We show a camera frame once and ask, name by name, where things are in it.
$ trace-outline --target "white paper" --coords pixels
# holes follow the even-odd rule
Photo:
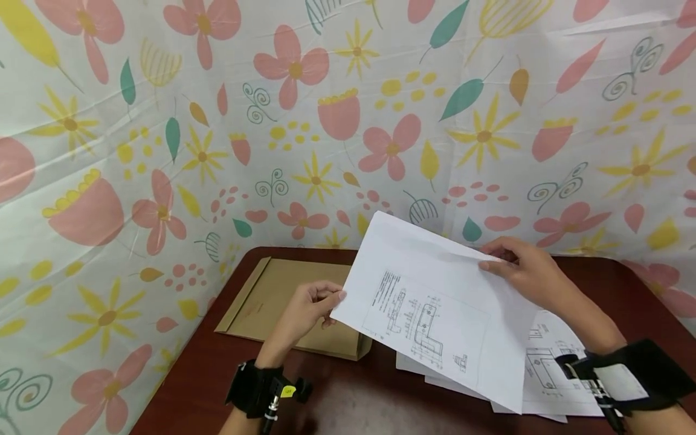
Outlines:
[[[497,259],[378,212],[331,316],[520,413],[537,307],[480,260]]]
[[[469,397],[473,397],[474,399],[481,399],[485,400],[488,402],[488,399],[481,396],[479,393],[476,393],[474,390],[471,390],[470,388],[467,388],[457,382],[451,381],[446,378],[442,377],[431,377],[431,376],[425,376],[425,383],[429,383],[430,385],[435,385],[436,387],[444,388],[447,390],[454,391],[459,394],[463,394]]]
[[[493,412],[496,414],[514,414],[514,412],[502,407],[501,405],[499,405],[497,403],[491,402],[491,407],[493,408]],[[554,416],[552,414],[535,414],[535,415],[539,416],[539,417],[543,417],[543,418],[548,418],[549,420],[553,420],[553,421],[556,421],[559,423],[568,423],[568,418],[566,416]]]
[[[573,353],[584,358],[580,339],[557,316],[539,311],[529,332],[525,362],[522,413],[564,416],[602,416],[596,400],[583,382],[568,380],[554,358]],[[506,406],[491,404],[493,411]]]
[[[421,374],[426,377],[434,377],[447,379],[433,369],[425,367],[423,364],[409,358],[404,354],[396,353],[396,368],[397,370],[405,370],[407,372]]]

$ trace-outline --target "pink dot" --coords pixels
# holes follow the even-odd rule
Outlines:
[[[374,190],[368,190],[367,191],[367,199],[371,200],[373,203],[376,203],[379,201],[379,193]]]
[[[181,278],[186,273],[186,268],[183,264],[177,264],[172,268],[172,273],[177,278]]]
[[[450,187],[450,190],[448,190],[448,193],[450,194],[450,196],[454,196],[455,198],[458,198],[466,193],[466,187],[464,187],[464,186]]]

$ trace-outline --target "yellow flower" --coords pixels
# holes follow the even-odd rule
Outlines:
[[[208,134],[206,134],[205,138],[203,138],[203,144],[200,143],[200,139],[198,138],[196,131],[193,129],[193,125],[189,124],[189,130],[191,131],[191,141],[193,141],[193,145],[186,142],[186,148],[188,148],[193,155],[193,159],[189,163],[185,164],[183,169],[185,171],[190,171],[191,169],[200,166],[200,184],[205,184],[205,173],[210,176],[210,179],[213,180],[213,182],[217,183],[215,173],[210,166],[222,171],[222,165],[220,165],[220,163],[218,163],[215,159],[227,157],[228,154],[222,151],[208,152],[210,142],[213,140],[212,130],[209,130]]]
[[[55,122],[29,130],[29,134],[34,134],[36,136],[60,136],[61,134],[67,133],[68,150],[72,157],[74,157],[76,142],[79,142],[85,150],[93,152],[92,148],[87,144],[85,137],[90,140],[95,140],[97,138],[94,133],[87,130],[87,127],[94,127],[99,124],[99,121],[96,119],[80,120],[76,118],[79,110],[77,107],[77,98],[74,95],[70,98],[69,104],[63,104],[50,87],[46,86],[46,92],[51,99],[54,109],[41,103],[39,103],[39,107],[48,116],[53,118]]]
[[[496,144],[513,150],[520,149],[520,145],[517,142],[498,136],[496,134],[498,131],[510,124],[512,121],[516,120],[517,117],[520,115],[520,112],[517,111],[509,114],[508,116],[505,116],[502,120],[500,120],[498,124],[496,124],[497,115],[498,93],[496,92],[496,96],[493,97],[491,106],[488,109],[488,114],[486,114],[486,122],[485,124],[483,124],[483,126],[481,125],[481,116],[479,115],[478,111],[474,110],[474,128],[476,129],[475,133],[455,132],[452,130],[447,131],[447,133],[458,142],[476,142],[468,149],[466,154],[464,154],[464,157],[461,158],[457,166],[465,164],[471,158],[471,156],[473,156],[474,152],[476,152],[476,170],[481,171],[481,165],[483,164],[483,154],[485,148],[488,149],[488,152],[491,153],[491,156],[495,160],[498,160],[498,149],[496,148]]]
[[[664,154],[660,157],[660,151],[662,150],[662,143],[665,140],[665,128],[660,129],[660,132],[655,136],[653,143],[648,148],[647,153],[644,157],[640,156],[640,149],[638,145],[633,146],[633,151],[631,152],[631,164],[628,166],[606,166],[604,168],[599,168],[601,172],[607,175],[613,175],[614,177],[626,177],[619,184],[614,186],[605,197],[613,195],[623,188],[628,187],[628,191],[632,191],[639,180],[643,181],[643,187],[648,189],[652,183],[651,177],[668,177],[674,175],[674,171],[669,171],[665,169],[656,169],[655,167],[665,163],[667,160],[675,158],[677,155],[684,152],[689,148],[690,144],[682,145],[676,147],[672,151]]]
[[[301,177],[299,175],[293,175],[292,177],[302,184],[310,185],[309,192],[307,192],[307,199],[312,198],[312,195],[314,195],[314,193],[317,192],[319,200],[322,202],[322,204],[324,204],[324,193],[322,192],[322,189],[325,190],[325,192],[327,192],[329,195],[333,196],[333,192],[329,187],[341,187],[341,184],[335,181],[323,179],[323,177],[327,173],[329,173],[333,164],[327,164],[324,167],[324,169],[322,169],[322,172],[319,172],[319,164],[317,163],[317,153],[312,151],[312,170],[310,171],[309,165],[307,165],[306,161],[304,162],[304,165],[305,171],[307,172],[307,176]]]
[[[332,234],[331,237],[324,235],[324,239],[326,240],[326,244],[317,245],[317,248],[343,249],[343,244],[348,240],[348,236],[343,237],[341,240],[339,240],[338,233],[336,232],[336,228],[333,229],[331,234]]]
[[[152,394],[150,395],[150,398],[155,395],[157,390],[159,390],[159,387],[164,383],[164,379],[167,377],[167,373],[169,373],[169,370],[172,369],[172,366],[176,362],[176,358],[179,356],[181,353],[181,339],[177,340],[176,346],[174,347],[174,350],[172,352],[169,352],[167,348],[163,347],[160,351],[159,354],[162,356],[162,361],[164,362],[163,364],[159,364],[154,366],[153,368],[155,369],[155,372],[160,372],[164,373],[162,375],[162,378],[157,382],[157,385],[155,386],[155,389],[152,390]]]
[[[604,238],[605,228],[602,227],[597,231],[597,233],[592,237],[583,236],[580,239],[580,246],[577,248],[572,248],[566,251],[569,254],[582,255],[584,257],[605,257],[610,255],[611,248],[616,248],[619,243],[601,243]]]
[[[355,39],[353,39],[350,36],[350,33],[346,32],[346,39],[348,40],[348,45],[350,46],[350,48],[336,50],[337,55],[352,58],[350,60],[350,65],[348,65],[348,72],[346,72],[346,75],[349,75],[350,72],[353,70],[353,67],[355,67],[356,70],[358,70],[358,77],[362,79],[363,69],[361,63],[364,63],[365,66],[368,68],[370,67],[370,61],[367,59],[366,56],[379,56],[379,53],[365,48],[365,44],[367,44],[368,40],[370,40],[370,36],[372,36],[372,29],[368,30],[362,39],[360,38],[360,23],[356,18]]]
[[[89,289],[79,285],[77,287],[84,299],[85,303],[89,309],[94,314],[90,313],[77,313],[69,314],[68,319],[82,324],[92,325],[89,329],[84,331],[82,334],[78,335],[73,341],[67,343],[65,346],[56,350],[53,354],[49,356],[55,356],[58,354],[64,354],[65,352],[71,351],[87,343],[92,339],[99,331],[102,331],[102,357],[106,355],[106,351],[109,349],[109,341],[111,339],[111,331],[123,335],[128,338],[135,338],[135,334],[118,320],[128,320],[140,317],[139,311],[126,311],[131,308],[136,302],[141,300],[145,296],[145,290],[136,294],[132,298],[124,302],[120,307],[116,307],[118,302],[118,296],[120,294],[121,279],[117,278],[113,282],[113,287],[111,288],[111,295],[109,296],[109,306],[104,305],[99,296],[92,293]]]

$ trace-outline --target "finger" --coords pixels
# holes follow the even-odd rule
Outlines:
[[[527,242],[523,242],[515,237],[502,236],[481,246],[481,252],[486,254],[500,252],[502,254],[505,250],[508,250],[521,258],[530,248],[531,245]]]
[[[482,261],[479,263],[479,268],[505,279],[508,279],[515,272],[512,265],[502,261]]]
[[[313,283],[306,283],[303,285],[306,286],[306,291],[309,292],[312,298],[316,297],[317,293],[321,292],[322,290],[327,290],[332,293],[343,290],[343,286],[332,283],[328,280],[315,281]]]
[[[319,315],[324,315],[326,313],[329,313],[331,310],[336,308],[338,306],[338,304],[343,299],[345,299],[345,297],[346,297],[346,292],[343,290],[332,293],[331,295],[327,296],[326,298],[322,299],[321,301],[315,303],[314,304],[315,310],[319,313]]]

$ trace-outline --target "teal leaf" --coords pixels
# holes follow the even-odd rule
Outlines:
[[[464,236],[464,240],[467,242],[476,242],[481,238],[483,232],[481,227],[476,225],[476,222],[472,221],[471,218],[466,218],[466,223],[464,224],[464,229],[461,231],[461,235]]]
[[[238,221],[237,219],[233,219],[232,222],[234,222],[235,230],[237,230],[237,234],[240,237],[246,238],[251,236],[251,225],[249,225],[247,222]]]
[[[452,12],[448,13],[440,24],[437,25],[433,31],[433,35],[430,37],[430,46],[433,48],[440,48],[444,44],[447,44],[457,33],[459,25],[464,18],[464,13],[466,12],[466,6],[469,5],[469,0],[466,0],[461,5],[457,6]]]
[[[176,118],[169,118],[164,128],[164,136],[167,139],[169,154],[172,155],[172,162],[175,162],[176,155],[179,152],[179,144],[181,143],[181,129],[179,128],[179,121],[177,121]]]
[[[471,107],[483,92],[483,80],[472,79],[462,84],[453,92],[450,101],[447,102],[445,111],[440,121],[450,118]]]
[[[121,70],[121,95],[129,106],[135,103],[135,82],[130,70],[130,59],[126,59]]]

